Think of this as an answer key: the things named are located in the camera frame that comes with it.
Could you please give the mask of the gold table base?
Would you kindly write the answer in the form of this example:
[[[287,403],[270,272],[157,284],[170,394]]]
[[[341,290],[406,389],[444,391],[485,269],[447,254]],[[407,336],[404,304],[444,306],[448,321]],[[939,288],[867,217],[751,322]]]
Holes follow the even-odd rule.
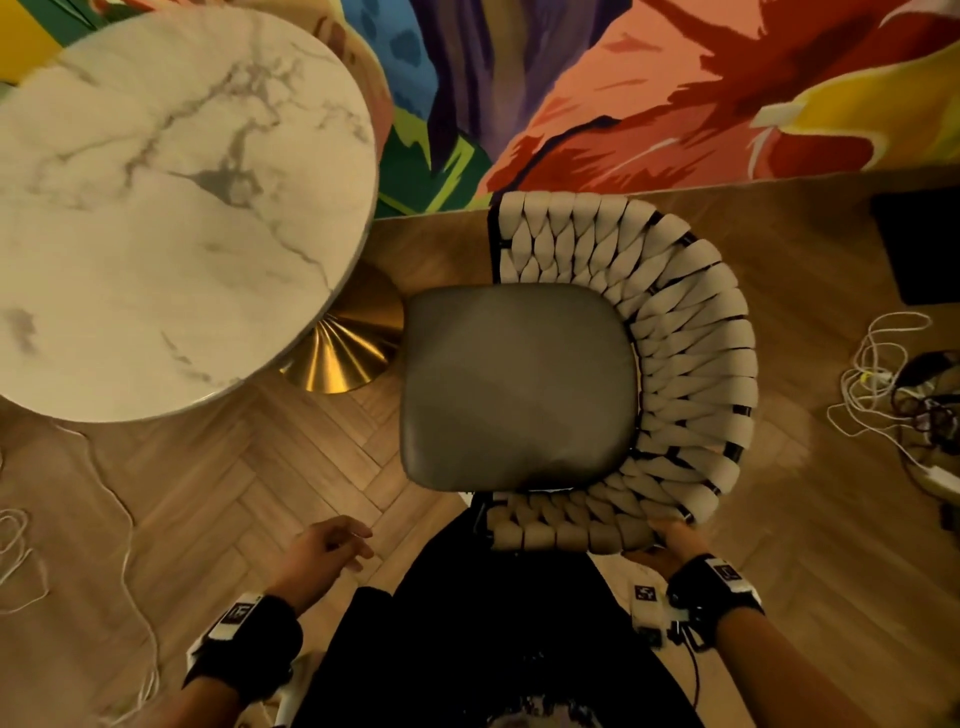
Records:
[[[400,352],[403,330],[399,289],[386,273],[362,261],[279,370],[289,383],[307,392],[351,392],[390,368]]]

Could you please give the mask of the person's left hand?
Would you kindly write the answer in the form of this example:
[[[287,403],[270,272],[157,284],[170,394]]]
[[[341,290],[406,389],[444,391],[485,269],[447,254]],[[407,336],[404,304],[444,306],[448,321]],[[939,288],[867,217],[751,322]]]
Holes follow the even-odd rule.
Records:
[[[345,570],[360,572],[363,564],[331,564],[325,558],[321,523],[307,526],[292,542],[270,578],[265,594],[287,603],[297,617],[316,604]]]

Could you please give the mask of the person's left forearm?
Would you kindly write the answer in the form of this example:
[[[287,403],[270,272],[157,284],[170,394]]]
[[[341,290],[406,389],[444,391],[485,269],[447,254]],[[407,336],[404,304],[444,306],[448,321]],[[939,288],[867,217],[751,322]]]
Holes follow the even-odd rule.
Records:
[[[126,728],[234,728],[244,712],[238,692],[211,677],[198,677],[147,708]]]

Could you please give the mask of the person's right forearm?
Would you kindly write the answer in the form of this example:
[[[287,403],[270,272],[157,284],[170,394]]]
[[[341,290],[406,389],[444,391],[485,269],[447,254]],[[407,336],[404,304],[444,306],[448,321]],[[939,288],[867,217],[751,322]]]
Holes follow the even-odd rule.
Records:
[[[725,614],[715,649],[756,728],[879,728],[757,610]]]

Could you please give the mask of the black flat box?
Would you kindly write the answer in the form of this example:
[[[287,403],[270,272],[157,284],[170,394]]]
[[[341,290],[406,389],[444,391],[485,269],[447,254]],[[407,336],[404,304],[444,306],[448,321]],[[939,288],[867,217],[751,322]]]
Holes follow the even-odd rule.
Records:
[[[870,198],[898,297],[910,307],[960,304],[960,184]]]

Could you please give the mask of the person's black clothing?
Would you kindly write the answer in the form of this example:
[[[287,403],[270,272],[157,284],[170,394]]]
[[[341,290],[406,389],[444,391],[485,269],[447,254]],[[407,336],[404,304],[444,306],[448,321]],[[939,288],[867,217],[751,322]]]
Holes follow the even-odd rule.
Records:
[[[475,520],[356,589],[293,728],[704,728],[590,556],[494,551]]]

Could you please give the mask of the grey leather seat cushion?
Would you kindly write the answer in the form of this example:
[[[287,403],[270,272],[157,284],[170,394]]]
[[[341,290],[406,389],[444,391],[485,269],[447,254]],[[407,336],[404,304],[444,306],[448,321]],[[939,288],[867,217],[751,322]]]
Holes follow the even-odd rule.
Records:
[[[574,284],[450,286],[409,300],[399,453],[437,492],[569,490],[616,470],[637,438],[626,325]]]

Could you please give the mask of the cream woven chair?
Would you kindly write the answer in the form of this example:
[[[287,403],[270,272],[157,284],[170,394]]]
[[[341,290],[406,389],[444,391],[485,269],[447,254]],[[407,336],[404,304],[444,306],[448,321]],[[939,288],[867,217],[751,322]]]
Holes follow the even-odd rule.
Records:
[[[588,287],[617,311],[638,385],[617,468],[484,507],[496,552],[614,554],[650,548],[655,521],[700,525],[735,487],[752,442],[759,361],[748,304],[719,249],[646,200],[519,191],[487,214],[496,284]]]

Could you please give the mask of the person's right hand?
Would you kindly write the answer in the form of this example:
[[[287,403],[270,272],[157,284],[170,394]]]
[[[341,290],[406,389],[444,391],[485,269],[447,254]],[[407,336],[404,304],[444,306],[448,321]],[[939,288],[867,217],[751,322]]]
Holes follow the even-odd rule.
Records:
[[[642,550],[623,551],[628,561],[657,572],[665,581],[669,581],[677,572],[691,561],[712,555],[710,546],[698,532],[698,544],[665,544],[654,531],[658,542]]]

